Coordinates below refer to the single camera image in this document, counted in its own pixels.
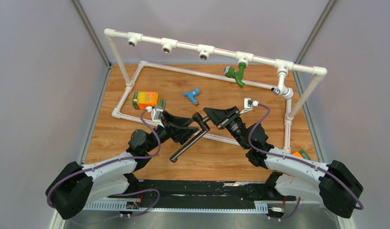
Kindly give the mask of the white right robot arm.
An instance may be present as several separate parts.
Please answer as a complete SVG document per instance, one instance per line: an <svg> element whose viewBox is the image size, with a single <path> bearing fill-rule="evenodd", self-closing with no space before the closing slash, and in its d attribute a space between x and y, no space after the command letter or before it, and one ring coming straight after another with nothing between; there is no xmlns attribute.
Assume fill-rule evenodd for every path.
<svg viewBox="0 0 390 229"><path fill-rule="evenodd" d="M246 127L236 106L203 109L218 129L226 129L243 149L248 150L246 157L254 166L300 178L309 191L318 191L318 199L328 210L340 217L349 219L354 210L363 210L359 199L363 186L344 163L337 160L329 164L307 160L267 142L268 136L261 125L270 113L270 108L266 110L257 123Z"/></svg>

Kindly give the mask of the white PVC pipe frame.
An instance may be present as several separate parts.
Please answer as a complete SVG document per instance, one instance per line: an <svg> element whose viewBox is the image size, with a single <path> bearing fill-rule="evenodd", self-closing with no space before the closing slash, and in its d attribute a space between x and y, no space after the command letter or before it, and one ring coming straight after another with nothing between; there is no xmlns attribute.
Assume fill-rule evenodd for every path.
<svg viewBox="0 0 390 229"><path fill-rule="evenodd" d="M192 43L186 43L186 42L180 42L178 40L170 39L170 38L157 38L157 37L151 37L147 35L143 35L141 33L135 33L135 32L123 32L123 31L117 31L114 29L105 29L104 35L106 39L109 41L109 44L112 48L112 51L114 53L114 56L117 60L117 63L119 65L119 69L121 70L122 76L125 80L126 87L125 91L120 98L119 102L117 103L116 107L112 111L112 116L114 118L118 119L124 119L128 121L133 121L140 123L141 120L139 117L135 117L132 115L127 115L122 113L121 109L128 97L128 95L131 93L132 89L135 86L135 82L139 77L139 74L141 70L145 67L151 67L161 70L167 70L171 72L177 72L177 73L185 73L190 74L194 76L199 77L205 77L210 79L215 79L219 81L227 81L231 83L236 83L233 78L228 78L226 76L220 76L217 74L212 73L205 73L205 72L198 72L195 70L189 70L189 69L183 69L178 67L172 67L164 64L156 64L151 63L147 61L140 61L136 71L134 72L133 76L130 77L126 71L125 65L122 61L121 55L118 51L115 39L116 38L122 38L126 39L128 42L128 45L131 47L136 47L138 43L140 42L147 42L147 43L153 43L153 44L159 44L162 46L162 50L166 54L170 54L173 49L185 49L185 50L191 50L196 51L199 55L199 58L203 61L208 60L210 56L212 55L218 55L223 57L228 57L235 59L238 64L243 62L245 64L249 63L258 63L263 65L272 66L277 69L277 75L280 72L285 72L287 75L290 72L301 72L301 73L309 73L313 76L313 80L310 82L307 89L300 95L299 100L296 104L292 104L292 99L286 100L286 109L285 109L285 117L284 117L284 126L285 126L285 136L284 136L284 147L283 150L287 153L291 151L291 126L292 121L297 114L297 112L302 108L303 104L307 101L308 97L311 95L311 93L314 91L314 89L317 87L317 85L325 78L327 75L327 69L324 67L318 67L318 66L307 66L307 65L301 65L297 64L291 61L281 60L281 59L270 59L262 56L256 56L252 53L247 52L234 52L229 51L221 48L216 48L214 46L205 45L205 44L192 44ZM271 89L272 87L276 87L277 85L270 85L265 83L259 83L259 82L253 82L248 80L242 80L245 85L263 88L263 89Z"/></svg>

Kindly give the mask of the orange box near right arm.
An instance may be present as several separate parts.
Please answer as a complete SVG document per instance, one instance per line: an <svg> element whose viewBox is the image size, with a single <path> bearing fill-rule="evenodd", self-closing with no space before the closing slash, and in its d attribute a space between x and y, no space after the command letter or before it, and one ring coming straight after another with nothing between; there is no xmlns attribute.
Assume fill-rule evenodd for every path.
<svg viewBox="0 0 390 229"><path fill-rule="evenodd" d="M292 155L306 159L306 160L311 160L311 157L304 150L296 151L296 152L292 153Z"/></svg>

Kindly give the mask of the black long-handle water faucet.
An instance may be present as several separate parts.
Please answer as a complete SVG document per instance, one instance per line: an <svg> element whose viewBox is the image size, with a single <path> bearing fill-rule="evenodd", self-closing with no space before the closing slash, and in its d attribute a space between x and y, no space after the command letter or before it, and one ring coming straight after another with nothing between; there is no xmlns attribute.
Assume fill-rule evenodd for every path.
<svg viewBox="0 0 390 229"><path fill-rule="evenodd" d="M175 152L169 159L171 162L175 163L178 160L178 157L181 156L186 150L193 146L198 140L200 140L204 135L210 131L210 127L207 125L207 122L210 120L208 116L202 117L199 113L195 113L192 116L192 119L199 124L201 131L192 137L188 142L186 142L177 152Z"/></svg>

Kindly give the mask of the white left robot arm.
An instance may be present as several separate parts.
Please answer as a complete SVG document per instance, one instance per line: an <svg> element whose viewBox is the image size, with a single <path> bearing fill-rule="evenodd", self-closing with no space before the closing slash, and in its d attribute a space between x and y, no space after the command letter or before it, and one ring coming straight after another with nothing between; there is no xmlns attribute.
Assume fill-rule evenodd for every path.
<svg viewBox="0 0 390 229"><path fill-rule="evenodd" d="M133 173L145 167L165 141L186 143L199 130L191 123L203 118L199 113L185 118L163 111L160 120L161 124L150 128L149 133L142 129L134 131L127 150L113 158L95 164L79 165L75 161L67 164L45 192L49 207L56 209L63 219L70 219L92 201L120 194L134 197L138 184Z"/></svg>

